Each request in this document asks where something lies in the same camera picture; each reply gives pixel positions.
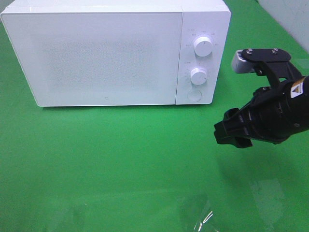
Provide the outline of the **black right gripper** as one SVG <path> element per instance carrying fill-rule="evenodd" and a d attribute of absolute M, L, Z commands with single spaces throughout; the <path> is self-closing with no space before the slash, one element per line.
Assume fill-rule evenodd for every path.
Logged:
<path fill-rule="evenodd" d="M 290 88 L 261 87 L 240 110 L 227 110 L 223 121 L 214 124 L 217 144 L 248 148 L 252 140 L 279 144 L 291 137 L 294 125 Z"/>

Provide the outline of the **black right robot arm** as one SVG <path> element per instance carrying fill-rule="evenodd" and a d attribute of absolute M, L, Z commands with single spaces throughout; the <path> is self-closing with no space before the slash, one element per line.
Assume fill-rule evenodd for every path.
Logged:
<path fill-rule="evenodd" d="M 242 108 L 224 113 L 214 125 L 216 142 L 237 148 L 252 140 L 280 144 L 291 135 L 309 129 L 309 78 L 283 81 L 276 88 L 261 87 Z"/>

